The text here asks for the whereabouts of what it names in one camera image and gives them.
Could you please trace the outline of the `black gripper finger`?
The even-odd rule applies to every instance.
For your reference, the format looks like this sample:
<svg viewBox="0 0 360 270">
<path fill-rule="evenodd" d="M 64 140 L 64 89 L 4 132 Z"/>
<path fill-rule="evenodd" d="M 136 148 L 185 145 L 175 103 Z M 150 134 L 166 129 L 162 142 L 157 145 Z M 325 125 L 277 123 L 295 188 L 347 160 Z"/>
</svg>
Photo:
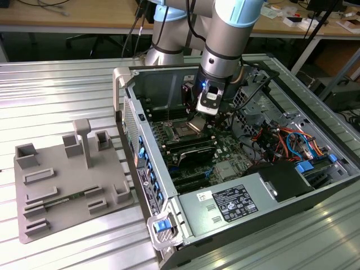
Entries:
<svg viewBox="0 0 360 270">
<path fill-rule="evenodd" d="M 196 95 L 194 90 L 194 84 L 190 82 L 185 82 L 181 85 L 181 97 L 182 97 L 182 105 L 186 108 L 186 112 L 189 116 L 195 116 L 195 102 Z"/>
</svg>

